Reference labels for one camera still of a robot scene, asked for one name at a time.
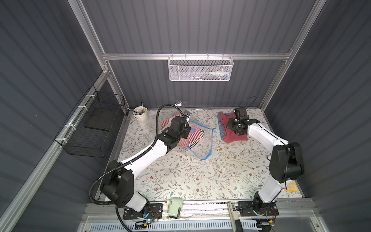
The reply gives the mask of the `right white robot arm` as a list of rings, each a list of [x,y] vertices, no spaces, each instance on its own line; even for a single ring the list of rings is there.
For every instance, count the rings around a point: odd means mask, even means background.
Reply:
[[[256,215],[264,215],[268,208],[287,186],[305,172],[302,148],[299,143],[289,142],[265,128],[257,119],[251,119],[246,108],[235,108],[234,118],[229,119],[227,128],[237,135],[249,135],[260,142],[271,153],[269,157],[270,176],[264,186],[255,193],[252,209]]]

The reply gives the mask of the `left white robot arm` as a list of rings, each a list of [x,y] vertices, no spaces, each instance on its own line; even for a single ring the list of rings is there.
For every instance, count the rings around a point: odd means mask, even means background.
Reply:
[[[141,218],[147,216],[149,200],[136,192],[134,181],[154,161],[177,147],[181,139],[187,139],[191,131],[188,121],[188,118],[174,117],[170,127],[156,136],[154,145],[149,145],[129,159],[109,163],[108,168],[113,171],[102,178],[101,193],[116,207],[132,209]]]

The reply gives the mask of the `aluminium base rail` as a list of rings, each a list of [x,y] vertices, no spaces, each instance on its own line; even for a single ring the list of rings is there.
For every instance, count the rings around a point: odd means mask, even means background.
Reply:
[[[275,206],[256,213],[251,201],[185,201],[178,218],[171,218],[168,205],[156,202],[158,210],[145,219],[113,206],[89,204],[78,226],[79,232],[325,232],[314,202],[279,199]]]

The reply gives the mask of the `red ribbed garment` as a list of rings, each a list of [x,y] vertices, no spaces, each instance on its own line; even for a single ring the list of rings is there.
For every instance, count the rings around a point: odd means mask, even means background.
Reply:
[[[225,132],[223,141],[227,144],[230,144],[236,141],[248,141],[248,137],[246,134],[237,135],[234,131],[227,128],[229,119],[234,119],[234,114],[221,112],[221,121],[222,121],[224,132]]]

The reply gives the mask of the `blue tank top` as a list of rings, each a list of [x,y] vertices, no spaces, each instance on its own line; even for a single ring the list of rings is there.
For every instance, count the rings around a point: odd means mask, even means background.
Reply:
[[[224,132],[223,124],[222,124],[222,121],[221,121],[221,112],[218,112],[217,120],[218,120],[218,127],[219,127],[220,137],[221,137],[221,140],[223,141],[224,136],[225,136],[225,132]]]

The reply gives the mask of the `yellow calculator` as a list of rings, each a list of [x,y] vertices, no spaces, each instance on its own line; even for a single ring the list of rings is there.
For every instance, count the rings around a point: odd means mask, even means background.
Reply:
[[[288,192],[299,192],[299,188],[295,180],[286,181],[284,190]]]

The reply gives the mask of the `clear vacuum bag blue zip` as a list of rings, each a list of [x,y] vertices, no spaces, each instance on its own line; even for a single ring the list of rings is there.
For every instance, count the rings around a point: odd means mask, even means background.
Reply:
[[[156,119],[158,138],[164,141],[168,150],[176,150],[184,155],[193,155],[199,160],[207,160],[213,151],[214,128],[193,121],[189,111],[174,113],[165,111]]]

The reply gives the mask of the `white cup with tools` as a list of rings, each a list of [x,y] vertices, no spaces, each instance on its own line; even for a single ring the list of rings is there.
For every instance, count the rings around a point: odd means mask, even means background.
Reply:
[[[129,108],[129,111],[131,111],[134,115],[135,120],[139,125],[146,125],[149,122],[149,115],[148,110],[146,107],[144,107],[143,102],[141,104],[133,109]]]

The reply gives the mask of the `small green white box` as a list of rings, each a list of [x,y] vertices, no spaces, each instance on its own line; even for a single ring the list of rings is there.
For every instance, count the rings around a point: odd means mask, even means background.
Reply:
[[[167,214],[169,218],[179,219],[184,200],[179,197],[171,198],[167,203]]]

